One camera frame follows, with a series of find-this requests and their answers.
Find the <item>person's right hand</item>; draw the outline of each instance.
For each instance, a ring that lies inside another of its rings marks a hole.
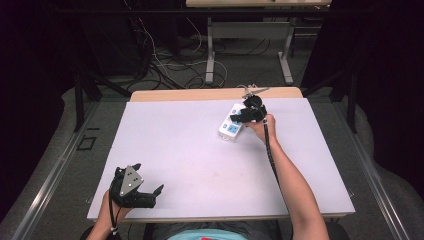
[[[277,140],[277,135],[275,132],[275,118],[271,114],[267,114],[265,116],[267,122],[268,122],[268,134],[269,134],[269,140]],[[255,131],[256,135],[259,139],[262,140],[262,142],[265,144],[265,130],[264,130],[264,123],[263,121],[260,122],[248,122],[245,123],[246,127],[250,127]]]

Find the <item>forearm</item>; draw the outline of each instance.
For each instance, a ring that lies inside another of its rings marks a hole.
[[[305,231],[305,229],[312,227],[314,229],[310,231],[311,233],[321,232],[325,239],[325,223],[309,184],[286,155],[278,140],[271,139],[270,147],[281,192],[289,210],[295,233],[302,232],[304,236],[307,236],[308,231]]]

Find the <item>black cable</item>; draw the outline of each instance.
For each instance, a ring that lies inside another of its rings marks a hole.
[[[264,123],[265,145],[266,145],[266,152],[268,154],[269,164],[271,165],[272,171],[274,172],[275,178],[277,179],[278,185],[280,185],[280,183],[278,181],[277,170],[275,169],[274,159],[272,158],[271,146],[270,146],[270,143],[269,143],[268,121],[266,120],[266,118],[264,118],[262,120],[262,122]]]

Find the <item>desk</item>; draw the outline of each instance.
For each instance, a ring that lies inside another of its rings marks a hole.
[[[139,91],[127,103],[88,213],[96,219],[115,168],[141,163],[140,192],[164,184],[154,209],[134,209],[127,221],[176,222],[288,217],[266,149],[253,131],[235,142],[219,125],[244,89]],[[309,182],[328,217],[354,207],[307,99],[297,88],[258,94],[276,117],[287,154]]]
[[[325,6],[331,0],[187,0],[188,7],[196,8],[222,8],[222,7],[302,7]],[[285,39],[283,51],[278,52],[278,57],[287,85],[292,85],[293,78],[287,62],[287,56],[293,37],[296,18],[289,22],[212,22],[208,18],[208,61],[206,66],[205,83],[213,82],[213,69],[215,52],[213,51],[213,38],[270,38]]]

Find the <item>metal desk leg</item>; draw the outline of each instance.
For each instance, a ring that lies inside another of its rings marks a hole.
[[[294,27],[296,25],[296,18],[291,18],[290,19],[290,26],[289,29],[287,31],[287,37],[284,43],[284,50],[283,52],[278,52],[278,57],[280,59],[280,64],[281,64],[281,69],[283,71],[283,75],[284,75],[284,81],[286,82],[287,85],[293,85],[293,78],[290,72],[290,67],[289,64],[287,62],[287,56],[289,54],[290,51],[290,43],[291,40],[293,38],[293,32],[294,32]]]
[[[212,19],[208,18],[208,62],[206,65],[205,84],[212,84],[213,82],[213,68],[215,61],[215,53],[213,51],[213,38],[212,38]]]

